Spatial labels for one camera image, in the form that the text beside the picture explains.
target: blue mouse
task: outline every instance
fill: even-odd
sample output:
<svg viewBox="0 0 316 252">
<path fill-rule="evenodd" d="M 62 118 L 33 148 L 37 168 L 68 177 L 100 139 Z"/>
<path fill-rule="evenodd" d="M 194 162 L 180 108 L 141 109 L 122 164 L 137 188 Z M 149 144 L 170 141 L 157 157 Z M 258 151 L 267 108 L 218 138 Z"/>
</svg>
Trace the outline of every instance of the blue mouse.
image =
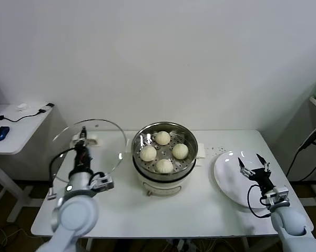
<svg viewBox="0 0 316 252">
<path fill-rule="evenodd" d="M 0 127 L 0 141 L 5 139 L 8 132 L 9 132 L 8 126 L 1 126 Z"/>
</svg>

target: stainless steel pot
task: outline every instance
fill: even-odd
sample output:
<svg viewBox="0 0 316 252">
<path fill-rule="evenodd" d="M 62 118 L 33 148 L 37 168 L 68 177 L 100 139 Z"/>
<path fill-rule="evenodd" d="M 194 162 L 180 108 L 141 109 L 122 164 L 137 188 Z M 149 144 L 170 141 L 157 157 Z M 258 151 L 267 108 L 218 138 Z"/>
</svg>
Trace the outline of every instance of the stainless steel pot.
<svg viewBox="0 0 316 252">
<path fill-rule="evenodd" d="M 155 135 L 159 131 L 166 131 L 171 136 L 167 145 L 159 145 L 155 142 Z M 173 157 L 172 150 L 178 143 L 188 147 L 189 153 L 184 160 Z M 156 159 L 144 162 L 140 159 L 140 151 L 143 147 L 151 145 L 157 150 Z M 145 178 L 158 183 L 172 183 L 189 175 L 195 166 L 198 143 L 194 135 L 184 126 L 173 122 L 156 122 L 141 129 L 132 141 L 132 159 L 137 171 Z M 158 173 L 155 169 L 160 159 L 168 159 L 172 162 L 174 170 L 172 173 Z"/>
</svg>

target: robotic arm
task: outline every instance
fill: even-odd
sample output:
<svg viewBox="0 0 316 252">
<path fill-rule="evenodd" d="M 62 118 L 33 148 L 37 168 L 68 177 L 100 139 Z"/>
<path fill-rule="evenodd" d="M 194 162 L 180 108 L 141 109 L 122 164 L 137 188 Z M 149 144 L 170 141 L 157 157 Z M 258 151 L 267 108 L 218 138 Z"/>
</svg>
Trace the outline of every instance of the robotic arm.
<svg viewBox="0 0 316 252">
<path fill-rule="evenodd" d="M 94 228 L 99 215 L 97 203 L 92 198 L 114 187 L 109 175 L 91 170 L 92 158 L 87 146 L 87 132 L 83 127 L 74 147 L 76 157 L 74 168 L 69 173 L 69 183 L 57 195 L 52 187 L 49 188 L 47 199 L 57 199 L 51 223 L 54 234 L 37 252 L 84 251 L 76 242 Z"/>
<path fill-rule="evenodd" d="M 289 190 L 284 187 L 277 187 L 270 181 L 270 163 L 257 154 L 263 167 L 249 170 L 238 158 L 240 171 L 251 181 L 255 181 L 261 189 L 265 206 L 270 214 L 258 217 L 270 217 L 274 230 L 279 234 L 285 252 L 316 252 L 316 239 L 306 224 L 305 217 L 290 207 L 288 199 Z"/>
</svg>

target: steamed bun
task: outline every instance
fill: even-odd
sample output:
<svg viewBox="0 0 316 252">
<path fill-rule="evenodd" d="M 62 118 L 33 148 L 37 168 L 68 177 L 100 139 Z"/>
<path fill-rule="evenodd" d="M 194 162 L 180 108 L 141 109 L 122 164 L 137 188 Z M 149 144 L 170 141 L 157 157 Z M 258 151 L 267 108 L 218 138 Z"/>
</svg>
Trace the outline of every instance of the steamed bun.
<svg viewBox="0 0 316 252">
<path fill-rule="evenodd" d="M 172 153 L 176 159 L 185 159 L 188 155 L 188 147 L 183 143 L 178 143 L 174 146 Z"/>
<path fill-rule="evenodd" d="M 160 131 L 156 134 L 155 140 L 160 145 L 166 145 L 170 141 L 170 135 L 166 131 Z"/>
<path fill-rule="evenodd" d="M 173 172 L 173 164 L 167 159 L 161 159 L 157 162 L 156 171 L 159 173 L 171 173 Z"/>
<path fill-rule="evenodd" d="M 145 146 L 140 151 L 140 158 L 145 162 L 151 162 L 156 158 L 157 151 L 153 146 Z"/>
</svg>

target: glass lid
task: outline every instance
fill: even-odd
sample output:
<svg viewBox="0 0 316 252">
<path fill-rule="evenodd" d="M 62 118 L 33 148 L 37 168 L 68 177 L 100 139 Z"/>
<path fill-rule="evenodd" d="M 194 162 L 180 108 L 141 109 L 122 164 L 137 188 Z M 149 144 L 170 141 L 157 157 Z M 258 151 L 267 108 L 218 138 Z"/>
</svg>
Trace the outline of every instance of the glass lid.
<svg viewBox="0 0 316 252">
<path fill-rule="evenodd" d="M 104 119 L 88 119 L 77 122 L 63 129 L 52 141 L 51 155 L 56 156 L 62 151 L 75 146 L 80 139 L 82 129 L 86 129 L 87 147 L 90 152 L 91 169 L 93 172 L 111 173 L 123 160 L 127 139 L 124 131 L 114 122 Z M 74 168 L 76 151 L 71 150 L 57 158 L 52 165 L 53 174 L 63 162 Z M 57 177 L 68 182 L 68 177 Z"/>
</svg>

